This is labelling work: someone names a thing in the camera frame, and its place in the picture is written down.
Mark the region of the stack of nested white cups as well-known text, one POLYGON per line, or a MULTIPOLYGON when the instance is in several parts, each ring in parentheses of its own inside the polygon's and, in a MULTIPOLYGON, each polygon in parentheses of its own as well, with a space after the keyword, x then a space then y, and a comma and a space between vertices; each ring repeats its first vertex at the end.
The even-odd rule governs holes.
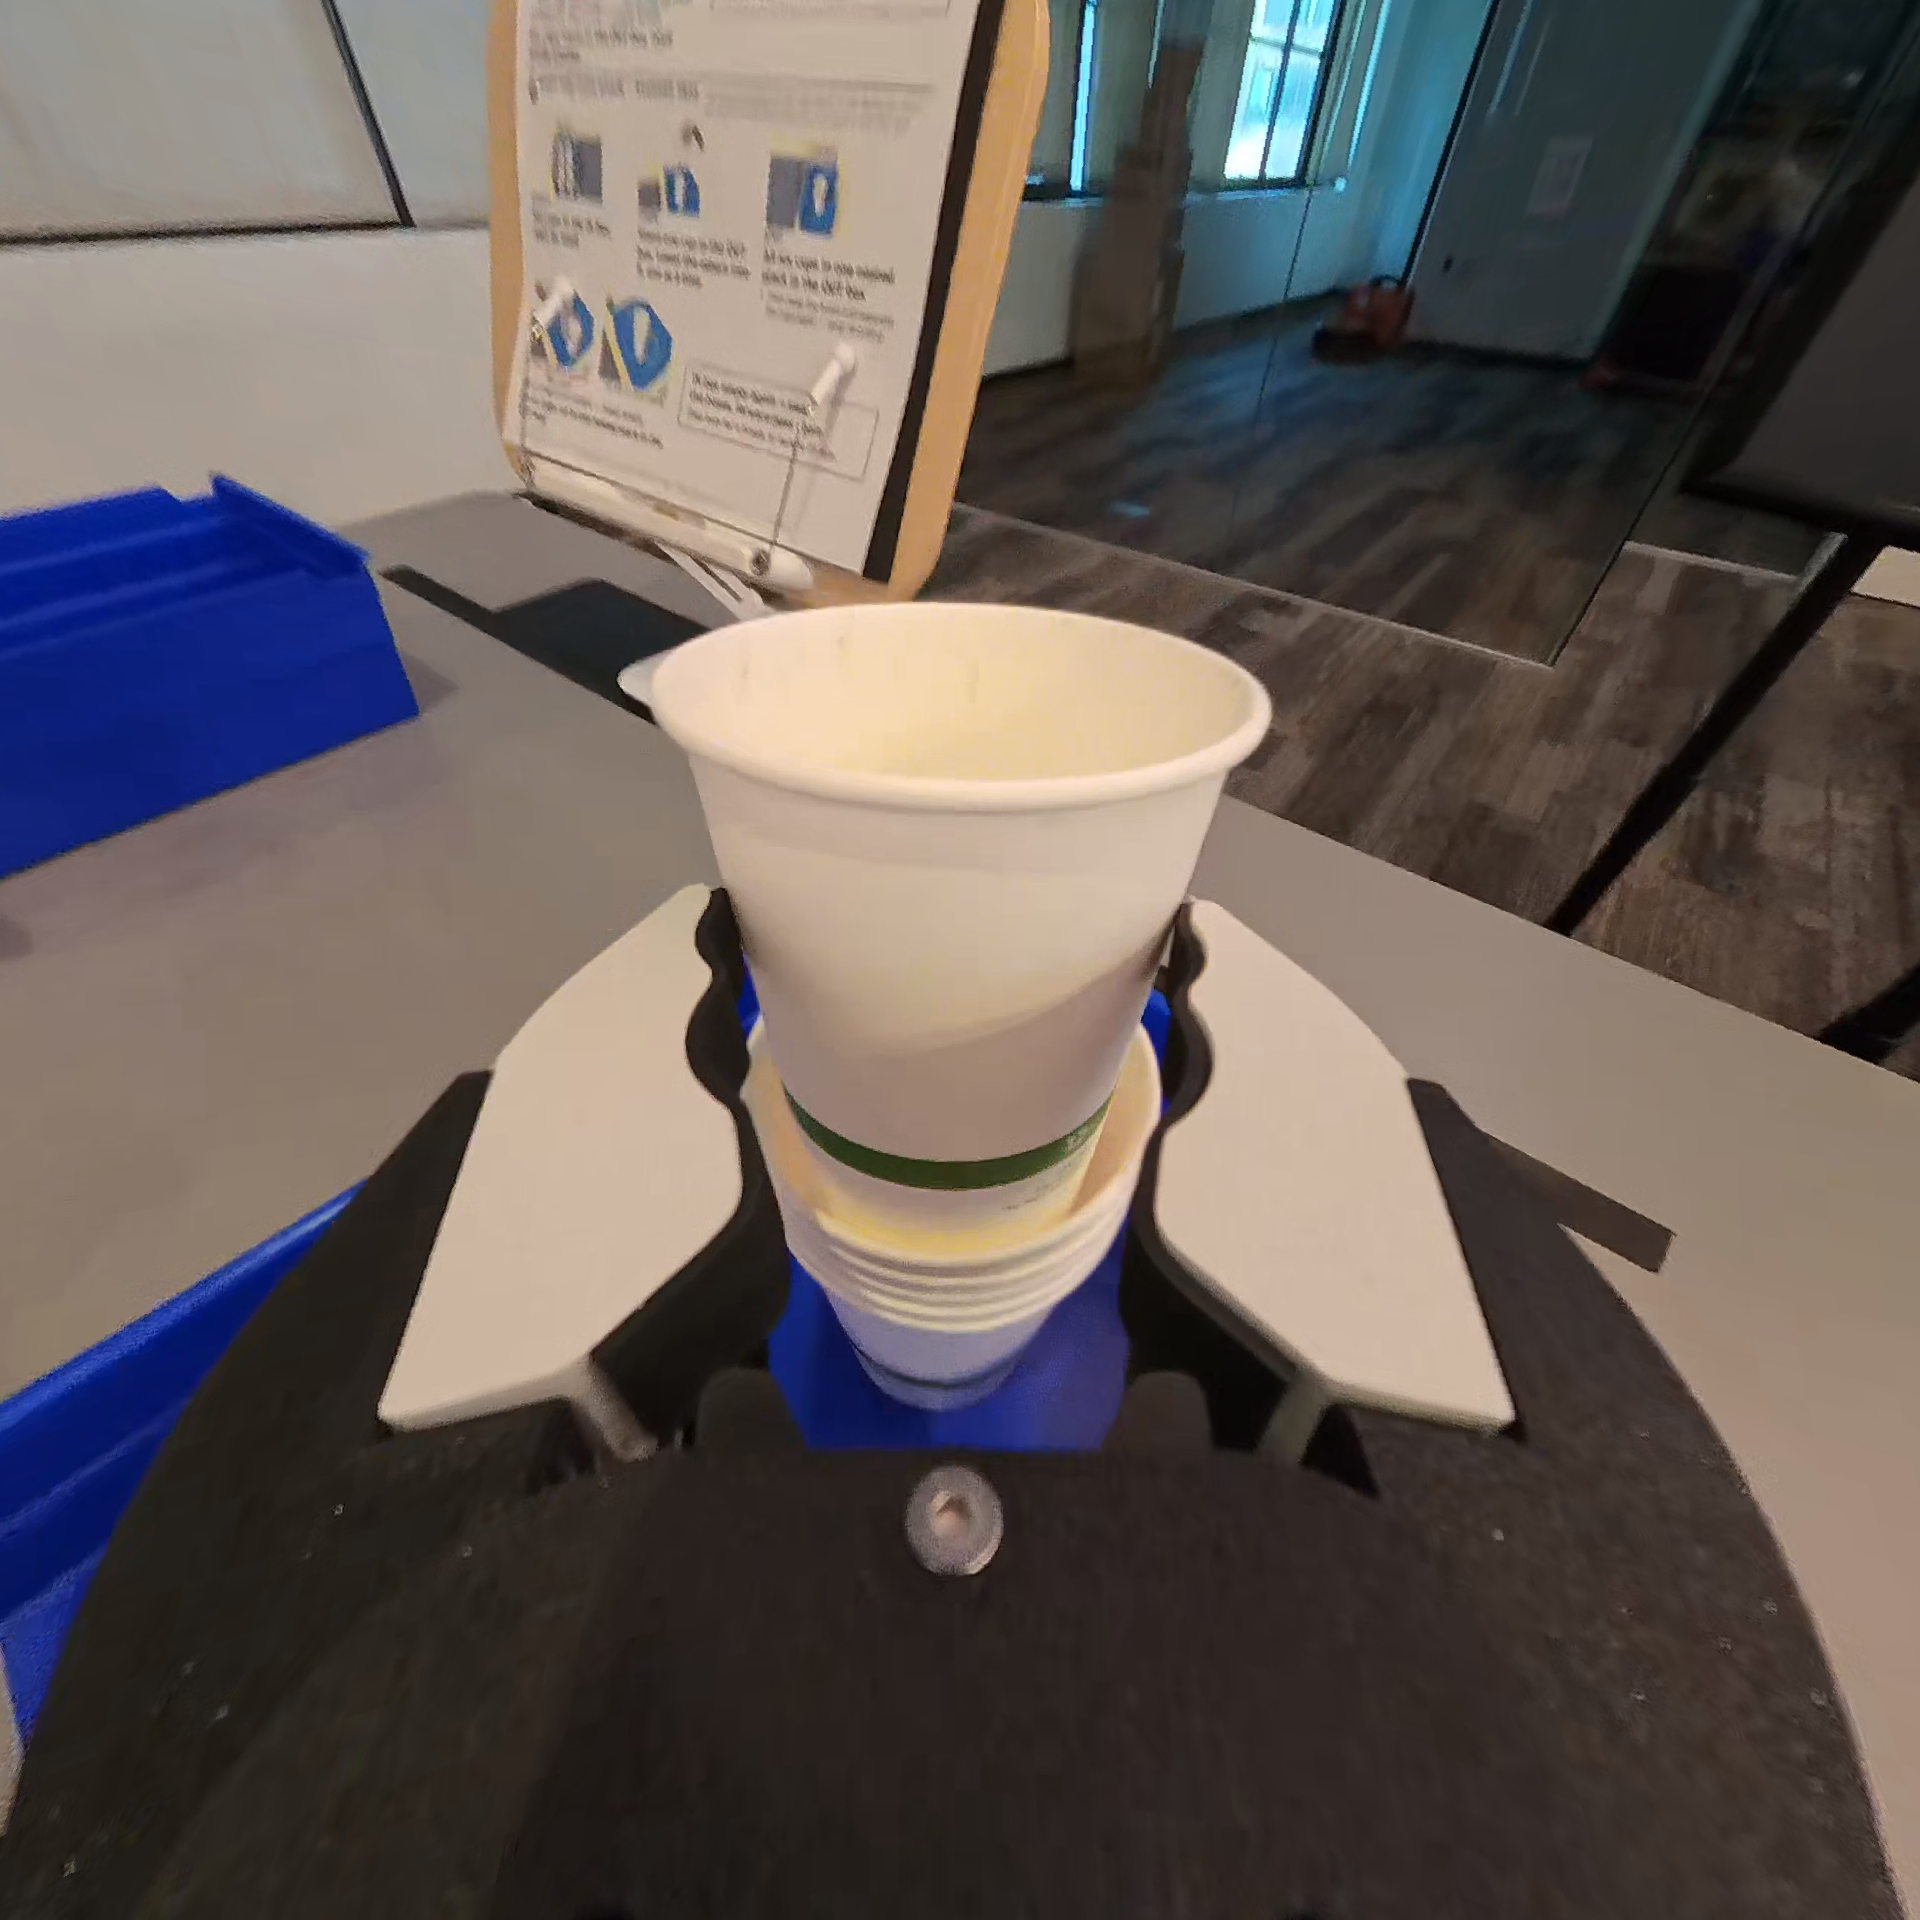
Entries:
POLYGON ((831 1209, 783 1092, 766 1021, 748 1024, 744 1102, 792 1257, 823 1284, 865 1372, 909 1405, 968 1405, 1019 1363, 1046 1316, 1117 1244, 1167 1107, 1159 1051, 1149 1024, 1137 1024, 1065 1216, 944 1238, 919 1228, 865 1228, 831 1209))

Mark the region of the white board stand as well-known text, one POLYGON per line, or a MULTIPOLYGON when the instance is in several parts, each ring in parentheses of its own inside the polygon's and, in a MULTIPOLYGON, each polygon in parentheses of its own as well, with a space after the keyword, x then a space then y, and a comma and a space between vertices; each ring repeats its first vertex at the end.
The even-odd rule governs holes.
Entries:
POLYGON ((780 612, 783 597, 776 585, 673 542, 645 542, 645 552, 653 562, 653 605, 678 612, 689 632, 673 644, 645 641, 641 651, 621 664, 617 693, 632 706, 667 713, 724 633, 742 638, 748 619, 780 612))

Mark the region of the stacked cardboard boxes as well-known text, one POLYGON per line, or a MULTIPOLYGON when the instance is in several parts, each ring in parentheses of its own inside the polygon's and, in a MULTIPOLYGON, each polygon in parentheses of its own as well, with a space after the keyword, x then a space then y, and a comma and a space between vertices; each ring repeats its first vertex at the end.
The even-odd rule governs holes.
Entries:
POLYGON ((1203 42, 1164 38, 1137 132, 1123 148, 1070 292, 1070 371, 1109 389, 1137 389, 1167 368, 1191 195, 1191 97, 1203 42))

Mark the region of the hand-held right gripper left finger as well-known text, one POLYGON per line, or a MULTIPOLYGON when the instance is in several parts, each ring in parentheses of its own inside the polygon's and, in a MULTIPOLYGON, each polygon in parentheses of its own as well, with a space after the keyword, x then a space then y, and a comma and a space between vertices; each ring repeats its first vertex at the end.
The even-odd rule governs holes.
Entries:
POLYGON ((789 1304, 744 1102, 735 904, 689 885, 503 1044, 382 1390, 390 1430, 563 1402, 617 1460, 670 1448, 789 1304))

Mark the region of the wooden instruction board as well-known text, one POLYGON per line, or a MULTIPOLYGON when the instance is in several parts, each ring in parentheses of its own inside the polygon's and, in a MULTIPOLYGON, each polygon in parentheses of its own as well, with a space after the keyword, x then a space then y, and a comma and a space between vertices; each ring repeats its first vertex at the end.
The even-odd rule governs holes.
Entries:
POLYGON ((921 592, 1046 78, 1046 3, 494 3, 520 489, 772 603, 921 592))

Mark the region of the white paper cup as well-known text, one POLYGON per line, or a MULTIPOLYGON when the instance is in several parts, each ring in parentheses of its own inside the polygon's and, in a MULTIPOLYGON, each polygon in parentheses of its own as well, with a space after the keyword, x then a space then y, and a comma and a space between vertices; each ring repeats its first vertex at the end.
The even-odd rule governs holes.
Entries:
POLYGON ((1101 1136, 1228 776, 1233 658, 1011 603, 789 610, 656 713, 827 1181, 1054 1186, 1101 1136))

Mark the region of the small red floor object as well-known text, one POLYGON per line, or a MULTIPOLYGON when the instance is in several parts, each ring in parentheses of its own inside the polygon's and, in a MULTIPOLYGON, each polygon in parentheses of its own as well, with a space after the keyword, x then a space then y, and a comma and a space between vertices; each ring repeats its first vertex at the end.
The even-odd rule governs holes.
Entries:
POLYGON ((1374 364, 1401 345, 1408 314, 1407 278, 1358 282, 1345 292, 1342 307, 1318 321, 1311 348, 1320 364, 1374 364))

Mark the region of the blue plastic bin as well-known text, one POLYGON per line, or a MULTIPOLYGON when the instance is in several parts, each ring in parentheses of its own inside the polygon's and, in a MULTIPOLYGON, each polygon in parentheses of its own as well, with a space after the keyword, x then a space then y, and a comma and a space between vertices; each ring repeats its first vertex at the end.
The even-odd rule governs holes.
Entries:
POLYGON ((368 552, 231 476, 3 516, 3 874, 415 716, 368 552))
MULTIPOLYGON (((252 1321, 358 1201, 345 1186, 204 1283, 3 1400, 3 1678, 27 1745, 111 1533, 163 1438, 252 1321)), ((831 1294, 798 1262, 769 1368, 812 1448, 1095 1448, 1126 1390, 1126 1238, 971 1405, 900 1402, 868 1377, 831 1294)))

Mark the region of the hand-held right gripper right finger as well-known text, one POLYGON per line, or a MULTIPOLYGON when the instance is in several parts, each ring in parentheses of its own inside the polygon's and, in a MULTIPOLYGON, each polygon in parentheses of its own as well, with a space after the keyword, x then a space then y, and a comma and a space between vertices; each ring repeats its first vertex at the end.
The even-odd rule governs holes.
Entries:
POLYGON ((1304 1465, 1331 1411, 1510 1433, 1516 1400, 1412 1082, 1356 1009, 1225 904, 1167 949, 1147 1270, 1203 1328, 1213 1436, 1304 1465))

